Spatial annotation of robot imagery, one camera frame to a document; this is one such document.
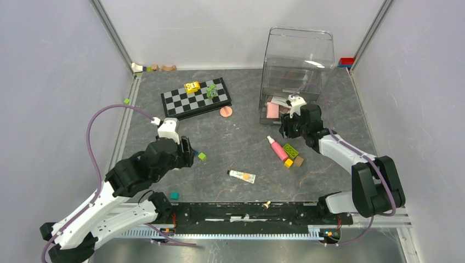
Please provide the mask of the pink sponge pad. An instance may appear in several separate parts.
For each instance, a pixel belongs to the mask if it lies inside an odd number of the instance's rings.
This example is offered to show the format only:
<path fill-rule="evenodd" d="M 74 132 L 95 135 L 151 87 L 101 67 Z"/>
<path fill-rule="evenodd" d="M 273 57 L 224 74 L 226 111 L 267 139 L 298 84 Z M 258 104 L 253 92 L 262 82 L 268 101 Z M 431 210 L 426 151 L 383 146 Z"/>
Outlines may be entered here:
<path fill-rule="evenodd" d="M 266 104 L 266 118 L 277 119 L 279 118 L 279 105 L 273 102 L 267 102 Z"/>

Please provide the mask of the pink bottle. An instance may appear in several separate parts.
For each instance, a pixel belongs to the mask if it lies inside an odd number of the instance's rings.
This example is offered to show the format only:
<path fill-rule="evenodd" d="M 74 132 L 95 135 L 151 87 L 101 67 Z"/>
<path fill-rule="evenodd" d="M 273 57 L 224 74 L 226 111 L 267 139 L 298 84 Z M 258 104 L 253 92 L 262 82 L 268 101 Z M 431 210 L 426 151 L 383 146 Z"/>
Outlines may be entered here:
<path fill-rule="evenodd" d="M 277 156 L 285 162 L 288 159 L 288 154 L 285 152 L 285 150 L 282 148 L 282 146 L 275 141 L 271 136 L 266 137 L 268 139 L 268 142 L 273 149 L 273 151 L 277 154 Z"/>

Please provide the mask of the peach powder puff brush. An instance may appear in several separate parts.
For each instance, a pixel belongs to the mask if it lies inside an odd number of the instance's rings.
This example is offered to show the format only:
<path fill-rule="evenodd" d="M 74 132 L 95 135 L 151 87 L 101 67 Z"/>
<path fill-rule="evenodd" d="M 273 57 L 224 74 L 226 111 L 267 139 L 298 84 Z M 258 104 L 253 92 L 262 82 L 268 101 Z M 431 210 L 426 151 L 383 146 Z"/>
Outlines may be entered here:
<path fill-rule="evenodd" d="M 230 117 L 232 115 L 232 108 L 230 106 L 224 106 L 219 110 L 219 113 L 222 117 Z"/>

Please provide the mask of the white cream tube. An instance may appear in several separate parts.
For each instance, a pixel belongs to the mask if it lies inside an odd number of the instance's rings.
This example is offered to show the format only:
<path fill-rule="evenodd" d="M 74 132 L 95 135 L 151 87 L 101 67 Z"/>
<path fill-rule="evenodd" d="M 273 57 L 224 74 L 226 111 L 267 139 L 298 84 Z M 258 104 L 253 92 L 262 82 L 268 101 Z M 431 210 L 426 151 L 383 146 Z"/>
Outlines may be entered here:
<path fill-rule="evenodd" d="M 227 174 L 231 177 L 240 179 L 250 184 L 254 184 L 255 179 L 256 179 L 256 176 L 254 174 L 244 173 L 244 172 L 236 171 L 236 170 L 228 170 Z"/>

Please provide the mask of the clear acrylic makeup organizer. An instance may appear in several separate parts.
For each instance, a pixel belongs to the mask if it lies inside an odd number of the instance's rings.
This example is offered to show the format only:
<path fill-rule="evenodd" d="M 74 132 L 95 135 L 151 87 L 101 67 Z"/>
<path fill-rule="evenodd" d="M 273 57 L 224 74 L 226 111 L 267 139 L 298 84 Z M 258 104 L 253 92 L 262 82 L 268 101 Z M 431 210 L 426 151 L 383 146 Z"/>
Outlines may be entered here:
<path fill-rule="evenodd" d="M 332 33 L 324 30 L 273 27 L 269 30 L 260 86 L 259 121 L 279 125 L 290 108 L 279 105 L 279 118 L 266 118 L 266 104 L 273 96 L 299 95 L 318 101 L 335 67 Z"/>

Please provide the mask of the white eyebrow stencil card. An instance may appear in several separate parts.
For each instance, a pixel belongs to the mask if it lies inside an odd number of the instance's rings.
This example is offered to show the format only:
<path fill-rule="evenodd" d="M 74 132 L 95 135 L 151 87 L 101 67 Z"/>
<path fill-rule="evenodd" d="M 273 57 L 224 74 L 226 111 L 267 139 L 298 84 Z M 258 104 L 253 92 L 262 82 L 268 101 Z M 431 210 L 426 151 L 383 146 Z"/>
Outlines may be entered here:
<path fill-rule="evenodd" d="M 279 97 L 279 96 L 273 96 L 271 98 L 271 101 L 272 103 L 274 104 L 277 104 L 277 105 L 280 105 L 282 107 L 286 107 L 286 108 L 290 108 L 290 104 L 288 103 L 288 99 L 287 98 L 283 98 L 283 97 Z"/>

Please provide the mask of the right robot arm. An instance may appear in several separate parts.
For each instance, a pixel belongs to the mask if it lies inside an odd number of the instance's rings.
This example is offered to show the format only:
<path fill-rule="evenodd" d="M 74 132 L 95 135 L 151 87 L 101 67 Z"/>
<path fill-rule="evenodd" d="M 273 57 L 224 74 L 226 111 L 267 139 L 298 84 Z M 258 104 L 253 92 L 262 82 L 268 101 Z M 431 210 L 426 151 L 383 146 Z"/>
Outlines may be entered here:
<path fill-rule="evenodd" d="M 304 105 L 299 112 L 282 115 L 279 129 L 284 138 L 303 138 L 308 147 L 333 160 L 351 177 L 350 191 L 319 198 L 317 218 L 330 224 L 340 213 L 358 213 L 365 218 L 394 216 L 406 202 L 394 160 L 368 154 L 349 144 L 324 126 L 321 114 L 320 106 Z"/>

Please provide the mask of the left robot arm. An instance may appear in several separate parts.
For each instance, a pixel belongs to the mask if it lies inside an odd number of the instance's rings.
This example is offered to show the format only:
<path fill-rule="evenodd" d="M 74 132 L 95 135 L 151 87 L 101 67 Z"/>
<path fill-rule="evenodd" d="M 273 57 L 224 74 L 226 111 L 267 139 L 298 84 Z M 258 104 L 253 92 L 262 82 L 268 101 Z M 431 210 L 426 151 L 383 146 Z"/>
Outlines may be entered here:
<path fill-rule="evenodd" d="M 157 221 L 166 223 L 172 217 L 172 206 L 161 192 L 127 212 L 108 218 L 107 215 L 159 182 L 173 169 L 191 167 L 195 158 L 187 136 L 176 143 L 157 138 L 146 150 L 118 161 L 108 171 L 101 188 L 63 220 L 46 222 L 40 227 L 48 243 L 42 253 L 43 262 L 84 262 L 103 244 L 136 226 Z"/>

